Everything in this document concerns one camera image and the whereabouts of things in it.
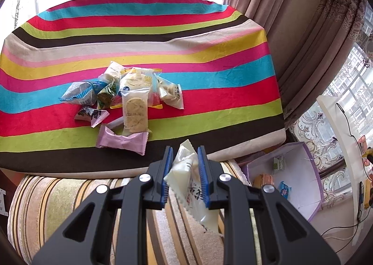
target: cable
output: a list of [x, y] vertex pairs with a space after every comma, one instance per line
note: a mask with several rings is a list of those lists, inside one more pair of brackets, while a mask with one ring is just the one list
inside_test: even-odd
[[363, 164], [363, 170], [364, 170], [364, 172], [365, 172], [365, 175], [367, 176], [367, 178], [368, 178], [369, 180], [371, 180], [371, 181], [373, 182], [373, 180], [372, 180], [371, 178], [369, 178], [369, 176], [368, 176], [368, 174], [367, 174], [367, 172], [366, 172], [366, 170], [365, 170], [365, 165], [364, 165], [364, 161], [363, 161], [363, 152], [361, 151], [360, 145], [359, 145], [359, 143], [357, 142], [355, 136], [351, 133], [351, 129], [350, 129], [349, 122], [348, 122], [348, 118], [347, 118], [347, 116], [346, 116], [346, 114], [345, 114], [345, 111], [344, 111], [344, 109], [341, 107], [341, 105], [340, 105], [338, 102], [336, 103], [336, 105], [339, 107], [339, 109], [342, 111], [342, 114], [343, 114], [343, 115], [345, 116], [345, 118], [346, 118], [347, 125], [348, 125], [348, 131], [349, 131], [349, 133], [350, 133], [350, 137], [353, 137], [353, 138], [355, 139], [356, 144], [357, 144], [357, 146], [359, 147], [359, 150], [360, 150], [360, 153], [361, 153], [361, 163]]
[[361, 222], [363, 222], [363, 221], [364, 221], [364, 220], [369, 216], [370, 210], [371, 210], [371, 208], [368, 210], [368, 214], [367, 214], [367, 216], [366, 216], [363, 220], [361, 220], [360, 222], [358, 222], [357, 224], [352, 225], [352, 226], [336, 226], [336, 227], [332, 227], [332, 228], [329, 228], [328, 230], [326, 230], [326, 231], [325, 231], [321, 236], [323, 236], [327, 231], [329, 231], [329, 230], [331, 230], [331, 229], [334, 229], [334, 228], [351, 228], [351, 227], [355, 227], [355, 226], [357, 226], [357, 227], [356, 227], [356, 230], [355, 230], [355, 233], [352, 235], [350, 241], [348, 241], [347, 244], [346, 244], [345, 246], [343, 246], [341, 249], [339, 249], [339, 250], [336, 251], [335, 253], [340, 252], [340, 251], [341, 251], [342, 249], [344, 249], [348, 244], [350, 244], [350, 242], [352, 241], [352, 239], [354, 238], [354, 236], [355, 236], [356, 233], [357, 233], [357, 228], [359, 228], [359, 224], [360, 224]]
[[326, 240], [326, 239], [336, 239], [336, 240], [340, 240], [340, 241], [345, 241], [345, 240], [351, 239], [352, 237], [353, 237], [353, 235], [348, 237], [348, 238], [326, 237], [326, 238], [324, 238], [324, 240]]

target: cookie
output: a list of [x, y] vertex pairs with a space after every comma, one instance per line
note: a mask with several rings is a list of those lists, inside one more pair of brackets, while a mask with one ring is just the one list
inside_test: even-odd
[[141, 98], [131, 98], [125, 106], [126, 118], [124, 128], [131, 133], [141, 133], [148, 130], [148, 105]]

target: lace curtain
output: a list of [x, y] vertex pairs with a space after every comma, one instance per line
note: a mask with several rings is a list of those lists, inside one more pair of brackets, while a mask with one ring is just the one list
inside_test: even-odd
[[[341, 97], [342, 107], [349, 112], [359, 135], [367, 144], [373, 143], [373, 10], [368, 4], [364, 25], [356, 43], [338, 75], [323, 95]], [[342, 150], [335, 139], [323, 111], [315, 102], [294, 124], [290, 131], [299, 141], [306, 142], [319, 171], [330, 167], [341, 158]], [[352, 195], [348, 170], [335, 172], [322, 180], [324, 207], [332, 207]]]

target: pink snack package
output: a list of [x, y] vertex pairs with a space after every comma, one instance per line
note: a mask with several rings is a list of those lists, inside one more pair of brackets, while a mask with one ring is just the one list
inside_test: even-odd
[[105, 124], [102, 124], [98, 133], [96, 147], [111, 147], [132, 150], [143, 156], [145, 155], [148, 135], [148, 132], [142, 132], [131, 134], [128, 137], [120, 136], [111, 131]]

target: striped tablecloth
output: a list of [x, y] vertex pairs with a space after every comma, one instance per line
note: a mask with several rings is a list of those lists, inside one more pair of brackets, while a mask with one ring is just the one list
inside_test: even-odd
[[[95, 148], [99, 127], [58, 100], [111, 60], [161, 68], [183, 89], [184, 110], [149, 109], [145, 156]], [[187, 138], [216, 160], [285, 140], [264, 29], [203, 0], [72, 0], [44, 11], [5, 39], [0, 96], [0, 167], [35, 174], [145, 167]]]

